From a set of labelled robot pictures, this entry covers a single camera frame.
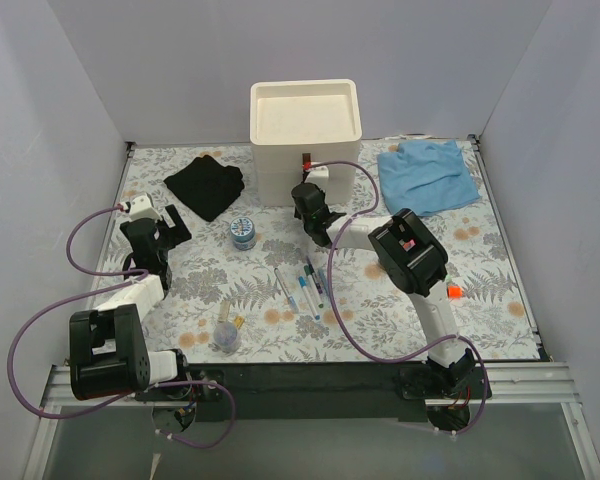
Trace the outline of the purple clear pen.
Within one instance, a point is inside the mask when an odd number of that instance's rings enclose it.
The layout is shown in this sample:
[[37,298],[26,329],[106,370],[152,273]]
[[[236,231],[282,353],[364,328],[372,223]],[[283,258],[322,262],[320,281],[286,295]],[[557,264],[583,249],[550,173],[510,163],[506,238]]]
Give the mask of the purple clear pen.
[[313,266],[313,264],[312,264],[309,256],[306,256],[305,258],[306,258],[306,265],[307,265],[307,267],[308,267],[308,269],[310,271],[310,274],[311,274],[311,276],[312,276],[312,278],[314,280],[314,283],[316,285],[316,289],[317,289],[319,295],[324,296],[324,289],[323,289],[322,283],[321,283],[321,281],[319,279],[318,273],[315,270],[315,268],[314,268],[314,266]]

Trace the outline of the light blue pen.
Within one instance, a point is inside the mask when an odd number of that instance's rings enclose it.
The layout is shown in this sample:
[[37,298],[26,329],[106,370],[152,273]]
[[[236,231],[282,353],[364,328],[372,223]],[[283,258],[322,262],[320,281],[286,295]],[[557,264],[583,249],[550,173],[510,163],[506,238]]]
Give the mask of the light blue pen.
[[323,268],[319,268],[318,275],[319,275],[320,281],[322,283],[322,288],[323,288],[325,295],[329,301],[329,304],[333,305],[334,301],[333,301],[332,288],[331,288],[331,283],[329,282],[326,270]]

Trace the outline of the black folded cloth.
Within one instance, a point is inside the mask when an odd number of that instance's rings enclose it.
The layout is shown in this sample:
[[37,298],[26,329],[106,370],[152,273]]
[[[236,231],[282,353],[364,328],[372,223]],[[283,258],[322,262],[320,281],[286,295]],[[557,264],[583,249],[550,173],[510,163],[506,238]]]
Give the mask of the black folded cloth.
[[223,166],[212,156],[196,157],[164,179],[166,187],[206,222],[213,222],[241,195],[245,184],[238,167]]

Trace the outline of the beige eraser block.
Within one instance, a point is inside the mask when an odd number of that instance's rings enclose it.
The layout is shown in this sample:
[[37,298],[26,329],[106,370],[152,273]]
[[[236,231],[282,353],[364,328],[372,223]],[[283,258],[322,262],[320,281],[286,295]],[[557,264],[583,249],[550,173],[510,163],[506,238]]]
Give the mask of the beige eraser block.
[[226,322],[228,320],[230,309],[231,309],[231,302],[229,300],[223,300],[221,302],[220,310],[219,310],[219,316],[218,316],[219,322]]

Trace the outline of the cream three-drawer organizer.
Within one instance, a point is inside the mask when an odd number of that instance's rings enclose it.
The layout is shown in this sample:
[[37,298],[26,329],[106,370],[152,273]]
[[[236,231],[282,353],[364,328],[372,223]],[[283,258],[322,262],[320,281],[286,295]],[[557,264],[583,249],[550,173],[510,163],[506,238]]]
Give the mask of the cream three-drawer organizer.
[[362,125],[350,79],[258,82],[250,91],[250,143],[260,202],[291,206],[303,166],[357,162]]

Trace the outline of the white marker blue cap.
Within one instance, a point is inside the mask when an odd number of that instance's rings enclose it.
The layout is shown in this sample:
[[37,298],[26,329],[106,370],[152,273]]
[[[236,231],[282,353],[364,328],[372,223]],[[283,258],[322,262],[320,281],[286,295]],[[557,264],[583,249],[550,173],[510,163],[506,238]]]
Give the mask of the white marker blue cap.
[[305,278],[303,276],[299,276],[298,277],[298,282],[299,282],[301,291],[302,291],[302,293],[303,293],[303,295],[305,297],[305,300],[306,300],[306,302],[308,304],[308,307],[309,307],[309,310],[311,312],[312,317],[315,320],[319,320],[320,319],[320,315],[319,315],[317,307],[316,307],[316,305],[315,305],[315,303],[313,301],[313,298],[311,296],[311,292],[309,290],[309,287],[308,287],[308,285],[306,283]]

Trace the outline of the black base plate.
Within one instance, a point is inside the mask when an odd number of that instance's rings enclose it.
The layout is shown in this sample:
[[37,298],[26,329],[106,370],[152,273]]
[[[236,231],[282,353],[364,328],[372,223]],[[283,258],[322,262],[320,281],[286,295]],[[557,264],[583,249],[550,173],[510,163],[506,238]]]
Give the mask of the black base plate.
[[482,369],[444,374],[423,362],[194,364],[193,380],[215,381],[233,395],[239,420],[394,418],[425,422],[429,400],[491,396]]

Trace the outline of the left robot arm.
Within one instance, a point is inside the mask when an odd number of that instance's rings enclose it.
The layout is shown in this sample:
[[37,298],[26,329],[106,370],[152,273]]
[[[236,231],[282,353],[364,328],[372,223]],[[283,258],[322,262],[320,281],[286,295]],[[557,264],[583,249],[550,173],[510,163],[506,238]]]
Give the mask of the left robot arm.
[[191,239],[173,205],[169,225],[142,194],[123,204],[129,219],[120,230],[131,246],[123,277],[131,282],[92,310],[69,321],[71,388],[79,400],[142,392],[158,384],[173,400],[185,398],[193,377],[179,349],[149,351],[142,321],[168,294],[172,271],[169,252]]

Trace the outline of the floral patterned table mat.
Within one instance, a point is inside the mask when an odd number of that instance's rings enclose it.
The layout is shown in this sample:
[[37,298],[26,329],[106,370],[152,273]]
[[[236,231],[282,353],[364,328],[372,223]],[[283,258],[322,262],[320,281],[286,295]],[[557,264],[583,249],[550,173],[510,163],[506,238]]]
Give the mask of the floral patterned table mat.
[[[483,358],[535,360],[535,328],[479,161],[469,142],[459,147],[480,199],[426,219],[448,252],[451,283],[464,290],[464,297],[451,303],[454,317]],[[143,323],[149,349],[178,348],[192,363],[257,363],[359,361],[368,354],[397,358],[425,344],[411,302],[391,283],[373,252],[340,249],[329,260],[329,252],[311,241],[291,208],[262,205],[247,146],[138,148],[128,162],[121,198],[147,193],[157,208],[175,204],[164,179],[204,155],[238,167],[245,188],[213,222],[180,208],[192,238],[169,255],[170,292]],[[231,242],[229,226],[238,217],[255,224],[257,242],[250,250],[237,250]],[[331,283],[334,304],[324,292],[324,307],[316,306],[319,320],[312,317],[298,282],[303,276],[307,283],[306,256],[317,273],[319,268],[326,270]],[[290,310],[275,268],[291,290],[299,315]],[[213,343],[223,300],[231,302],[227,321],[240,330],[241,343],[233,353]]]

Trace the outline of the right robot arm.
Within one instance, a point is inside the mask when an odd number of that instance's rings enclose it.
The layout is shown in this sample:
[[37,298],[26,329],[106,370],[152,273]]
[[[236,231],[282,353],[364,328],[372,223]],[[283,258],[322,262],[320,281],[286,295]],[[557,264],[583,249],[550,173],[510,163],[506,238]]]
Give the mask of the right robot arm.
[[426,371],[408,380],[414,397],[455,397],[472,391],[477,355],[460,339],[448,298],[448,254],[420,218],[409,209],[393,216],[371,217],[367,210],[347,215],[329,209],[319,186],[304,182],[291,191],[294,216],[329,260],[338,248],[376,254],[393,285],[414,306],[427,345]]

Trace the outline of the clear jar of pins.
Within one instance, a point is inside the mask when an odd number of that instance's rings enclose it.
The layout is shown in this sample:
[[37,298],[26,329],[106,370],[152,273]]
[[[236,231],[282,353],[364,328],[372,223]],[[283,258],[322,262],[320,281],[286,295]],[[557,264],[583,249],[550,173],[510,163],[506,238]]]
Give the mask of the clear jar of pins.
[[236,352],[241,343],[239,328],[233,322],[219,322],[213,332],[213,343],[222,352]]

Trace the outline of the black orange highlighter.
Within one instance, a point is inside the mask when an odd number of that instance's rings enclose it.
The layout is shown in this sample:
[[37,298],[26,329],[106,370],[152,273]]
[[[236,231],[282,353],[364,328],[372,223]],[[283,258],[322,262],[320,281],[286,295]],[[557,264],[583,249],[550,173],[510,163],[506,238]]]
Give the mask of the black orange highlighter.
[[460,299],[464,297],[464,290],[458,285],[450,285],[447,288],[447,295],[450,299]]

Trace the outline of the blue round tin jar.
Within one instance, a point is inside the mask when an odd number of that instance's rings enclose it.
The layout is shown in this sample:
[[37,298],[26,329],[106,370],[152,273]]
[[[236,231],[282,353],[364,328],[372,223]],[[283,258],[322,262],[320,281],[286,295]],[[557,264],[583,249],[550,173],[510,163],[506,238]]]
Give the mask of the blue round tin jar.
[[248,217],[238,217],[229,226],[230,238],[237,250],[252,249],[256,242],[256,229],[254,222]]

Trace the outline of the blue folded cloth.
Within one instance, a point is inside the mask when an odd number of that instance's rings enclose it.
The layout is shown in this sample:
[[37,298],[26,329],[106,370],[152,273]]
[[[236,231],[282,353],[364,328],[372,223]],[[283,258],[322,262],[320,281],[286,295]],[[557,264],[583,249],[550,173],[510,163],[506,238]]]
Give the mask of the blue folded cloth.
[[453,140],[410,140],[377,156],[380,190],[392,214],[407,208],[432,216],[470,205],[480,194]]

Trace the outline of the aluminium rail frame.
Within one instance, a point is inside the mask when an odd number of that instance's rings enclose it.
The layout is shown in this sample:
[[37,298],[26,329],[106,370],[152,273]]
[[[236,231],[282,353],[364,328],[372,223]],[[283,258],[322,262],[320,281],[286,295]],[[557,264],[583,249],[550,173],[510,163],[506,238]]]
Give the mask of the aluminium rail frame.
[[[528,313],[535,328],[539,356],[535,360],[487,360],[492,395],[487,402],[470,400],[470,408],[483,421],[469,435],[473,448],[461,458],[467,477],[600,479],[600,462],[590,437],[581,398],[569,367],[545,352],[536,319],[515,259],[510,250],[497,206],[493,199],[476,135],[469,142],[479,161],[509,259],[517,275]],[[183,145],[136,145],[138,148],[202,147]],[[146,464],[130,459],[140,438],[138,421],[151,413],[168,432],[177,432],[177,402],[160,393],[127,397],[101,405],[92,415],[77,419],[42,420],[25,469],[28,479],[136,478]],[[505,429],[502,443],[482,455],[475,447],[487,432]]]

